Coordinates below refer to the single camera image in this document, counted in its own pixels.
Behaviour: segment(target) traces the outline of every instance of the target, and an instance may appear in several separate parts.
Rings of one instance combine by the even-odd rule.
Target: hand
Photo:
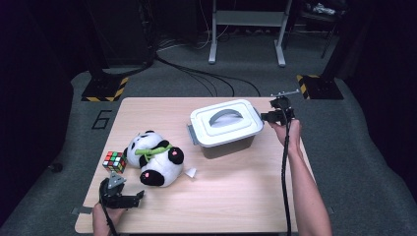
[[[301,123],[297,119],[293,119],[290,121],[290,130],[289,130],[289,143],[288,143],[288,154],[299,154],[302,155],[300,149],[300,140],[301,140]],[[279,141],[282,145],[285,144],[285,136],[286,136],[286,127],[280,126],[276,123],[269,122],[270,126],[275,130],[276,135],[278,136]]]
[[[124,208],[107,208],[107,213],[110,219],[116,226],[123,213],[126,212]],[[107,225],[107,218],[105,217],[104,210],[100,203],[94,205],[92,209],[92,231],[96,236],[110,235],[110,227]]]

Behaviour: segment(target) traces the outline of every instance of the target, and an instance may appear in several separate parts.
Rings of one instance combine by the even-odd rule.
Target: wooden table
[[[140,169],[129,165],[124,196],[145,190],[138,208],[129,209],[117,227],[119,233],[231,233],[285,232],[281,189],[283,147],[268,125],[252,145],[218,158],[205,158],[194,146],[186,126],[193,110],[238,97],[136,97],[120,105],[107,143],[92,178],[84,207],[98,202],[98,188],[109,173],[101,166],[108,151],[123,151],[138,133],[159,132],[185,153],[184,170],[196,168],[194,178],[182,174],[167,188],[143,185]],[[246,97],[261,113],[271,110],[270,97]],[[307,154],[304,157],[310,168]],[[286,172],[291,227],[297,231],[292,201],[291,173]],[[90,214],[80,214],[78,233],[92,233]]]

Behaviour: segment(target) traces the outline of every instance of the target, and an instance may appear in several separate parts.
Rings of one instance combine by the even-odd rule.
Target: stuffed panda
[[[184,152],[154,131],[134,137],[125,148],[128,163],[141,168],[141,182],[149,186],[167,187],[181,174]]]

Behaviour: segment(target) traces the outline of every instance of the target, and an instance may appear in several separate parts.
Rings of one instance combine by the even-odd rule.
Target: container handle
[[[208,121],[209,124],[212,126],[217,121],[217,119],[222,117],[223,115],[236,115],[239,118],[243,118],[242,114],[240,114],[240,112],[237,111],[237,110],[224,109],[224,110],[218,111],[217,113],[212,115],[211,118]]]

